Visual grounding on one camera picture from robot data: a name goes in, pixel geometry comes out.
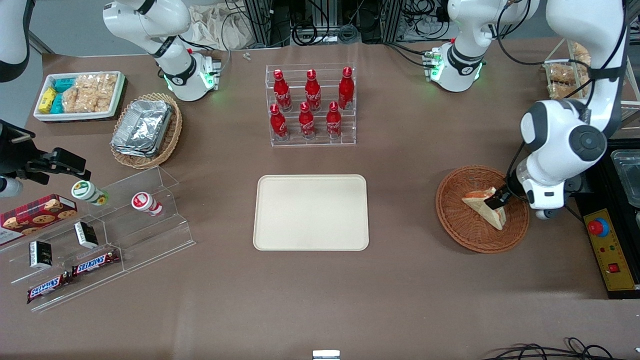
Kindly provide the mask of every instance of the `black and white snack box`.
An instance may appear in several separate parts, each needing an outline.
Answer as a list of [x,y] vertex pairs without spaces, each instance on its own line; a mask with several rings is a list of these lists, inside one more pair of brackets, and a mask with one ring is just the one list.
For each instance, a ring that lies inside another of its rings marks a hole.
[[86,222],[78,221],[74,225],[76,229],[76,236],[78,237],[78,243],[89,249],[93,249],[98,246],[98,237],[95,235],[93,227]]
[[29,266],[36,269],[50,268],[53,266],[50,243],[44,243],[38,240],[29,243]]

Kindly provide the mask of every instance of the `acrylic bottle rack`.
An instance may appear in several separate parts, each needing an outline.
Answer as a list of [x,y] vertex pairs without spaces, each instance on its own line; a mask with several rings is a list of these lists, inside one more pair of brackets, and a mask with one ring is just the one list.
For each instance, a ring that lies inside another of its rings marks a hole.
[[[194,245],[189,224],[178,213],[170,190],[175,185],[178,182],[169,173],[160,167],[154,167],[102,187],[109,193],[109,201],[104,206],[77,200],[78,216],[0,249],[0,271],[4,275],[3,279],[10,281],[16,291],[23,293],[26,302],[29,289],[64,271],[70,272],[71,266],[89,261],[111,249],[118,251],[121,259],[119,262],[81,274],[73,278],[71,283],[26,305],[32,311],[45,311]],[[160,215],[152,217],[133,209],[131,198],[140,191],[152,194],[163,205]],[[78,244],[74,230],[74,224],[78,221],[86,222],[94,228],[98,247],[87,249]],[[33,240],[51,244],[52,267],[29,267],[29,243]]]
[[[345,67],[353,68],[352,79],[355,84],[353,92],[353,105],[349,109],[340,109],[342,115],[342,136],[332,140],[326,132],[326,114],[329,112],[329,103],[338,101],[338,85],[342,79],[342,69]],[[289,139],[287,141],[277,141],[273,129],[271,128],[269,119],[271,114],[269,106],[276,103],[276,97],[273,92],[273,71],[282,70],[284,79],[289,84],[291,91],[291,100],[293,108],[288,112],[282,112],[286,119],[287,128],[289,130]],[[307,84],[307,70],[314,69],[317,74],[317,81],[321,87],[321,108],[314,114],[314,125],[316,127],[316,137],[313,140],[306,140],[302,137],[298,116],[300,115],[300,103],[305,101],[305,85]],[[269,135],[271,145],[273,147],[291,147],[291,146],[345,146],[356,144],[356,106],[357,106],[357,89],[356,68],[354,63],[331,63],[331,64],[300,64],[300,65],[267,65],[266,77],[266,116],[267,124],[269,124]]]

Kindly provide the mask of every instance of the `wicker basket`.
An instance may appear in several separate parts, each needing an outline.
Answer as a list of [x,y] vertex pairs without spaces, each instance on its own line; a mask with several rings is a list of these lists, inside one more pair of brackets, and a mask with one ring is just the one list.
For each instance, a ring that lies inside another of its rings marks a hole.
[[[164,139],[163,139],[162,145],[160,146],[160,151],[158,155],[154,156],[153,158],[124,155],[115,151],[113,146],[111,147],[111,152],[113,153],[113,156],[116,158],[116,160],[119,163],[123,165],[127,165],[132,168],[143,170],[146,168],[152,168],[154,166],[160,165],[164,163],[169,158],[169,156],[171,156],[171,153],[175,149],[175,146],[178,144],[178,138],[180,137],[180,131],[182,130],[182,114],[180,114],[180,109],[178,108],[178,104],[175,103],[175,100],[173,100],[171,97],[165,94],[153,93],[153,94],[142,95],[137,100],[151,100],[151,101],[162,100],[168,104],[171,104],[171,106],[173,106],[173,113],[171,114],[171,118],[169,119],[170,123],[166,129],[166,133],[164,134]],[[116,123],[115,129],[113,130],[114,135],[116,131],[118,131],[118,128],[122,123],[122,118],[127,113],[127,110],[129,110],[129,108],[131,107],[131,104],[133,104],[133,101],[129,105],[127,105],[125,110],[121,112],[120,117],[118,118],[118,122]]]
[[447,175],[436,193],[436,211],[445,230],[460,245],[473,251],[495,254],[512,249],[527,233],[529,206],[511,199],[504,211],[507,222],[502,230],[491,226],[462,198],[468,192],[499,188],[504,174],[485,166],[461,167]]

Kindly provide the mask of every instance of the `table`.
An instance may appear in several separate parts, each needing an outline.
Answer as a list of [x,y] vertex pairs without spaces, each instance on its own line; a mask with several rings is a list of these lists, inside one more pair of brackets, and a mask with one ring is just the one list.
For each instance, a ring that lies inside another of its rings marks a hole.
[[[505,45],[531,61],[557,41]],[[584,226],[569,214],[542,222],[531,213],[521,244],[497,255],[460,247],[436,217],[436,188],[452,169],[506,169],[522,113],[547,95],[536,67],[492,46],[477,83],[452,94],[382,45],[250,52],[251,61],[233,54],[220,91],[179,103],[184,129],[163,167],[181,182],[177,205],[198,244],[41,315],[22,305],[23,289],[0,282],[3,359],[308,359],[322,348],[345,360],[479,359],[514,343],[564,348],[565,336],[636,356],[640,302],[605,300]],[[272,149],[265,65],[330,61],[357,64],[358,145]],[[125,104],[168,92],[150,56],[44,56],[45,74],[94,70],[127,76]],[[84,156],[98,186],[136,172],[109,151],[113,122],[30,119],[28,128],[39,148]],[[363,175],[369,247],[255,250],[256,185],[265,174]],[[74,181],[26,183],[1,210],[67,193]]]

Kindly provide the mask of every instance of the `coca-cola bottle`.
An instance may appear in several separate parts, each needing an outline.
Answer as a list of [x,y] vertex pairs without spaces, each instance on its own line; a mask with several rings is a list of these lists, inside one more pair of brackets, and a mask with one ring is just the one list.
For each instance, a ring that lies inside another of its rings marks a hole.
[[342,134],[340,125],[342,124],[342,115],[338,112],[338,103],[332,101],[329,103],[329,112],[326,114],[326,132],[329,138],[335,140]]
[[353,75],[353,69],[348,66],[344,67],[342,70],[342,79],[338,85],[338,105],[340,109],[350,110],[353,107],[355,84],[353,83],[353,79],[351,79],[351,75]]
[[273,92],[276,94],[276,101],[282,111],[289,111],[293,107],[291,102],[291,91],[289,91],[289,84],[284,79],[282,70],[276,69],[273,71],[273,78],[276,83],[273,85]]
[[309,104],[303,101],[300,104],[300,129],[302,130],[302,137],[305,140],[313,140],[316,137],[316,127],[314,126],[314,114],[310,112]]
[[278,105],[272,104],[269,110],[271,111],[271,128],[275,134],[276,141],[287,141],[289,139],[289,130],[287,130],[284,115],[280,113],[280,108]]
[[316,71],[314,69],[307,71],[305,93],[307,94],[309,109],[313,112],[320,110],[320,84],[318,84]]

